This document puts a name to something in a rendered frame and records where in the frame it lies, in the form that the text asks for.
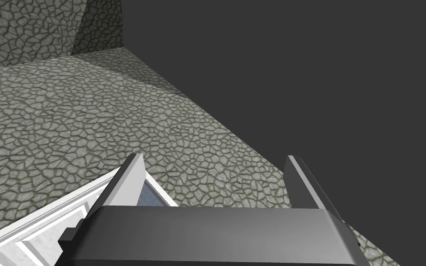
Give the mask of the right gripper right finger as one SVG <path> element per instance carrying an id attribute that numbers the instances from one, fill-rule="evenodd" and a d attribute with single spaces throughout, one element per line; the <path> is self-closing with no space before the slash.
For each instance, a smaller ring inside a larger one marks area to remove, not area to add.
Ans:
<path id="1" fill-rule="evenodd" d="M 342 217 L 301 157 L 286 158 L 283 180 L 292 208 L 325 209 L 342 221 Z"/>

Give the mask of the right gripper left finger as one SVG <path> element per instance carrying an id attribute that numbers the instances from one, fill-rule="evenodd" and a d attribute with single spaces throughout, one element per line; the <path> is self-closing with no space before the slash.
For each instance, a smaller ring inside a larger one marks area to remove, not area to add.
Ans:
<path id="1" fill-rule="evenodd" d="M 93 215 L 102 206 L 136 206 L 145 179 L 143 155 L 130 154 L 97 198 L 90 214 Z"/>

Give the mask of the white panelled cabinet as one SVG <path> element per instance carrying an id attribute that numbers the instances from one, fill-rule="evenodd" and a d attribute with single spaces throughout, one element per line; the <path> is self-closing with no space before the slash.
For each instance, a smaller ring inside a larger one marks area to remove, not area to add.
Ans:
<path id="1" fill-rule="evenodd" d="M 62 253 L 61 234 L 87 216 L 117 171 L 0 229 L 0 266 L 54 266 Z"/>

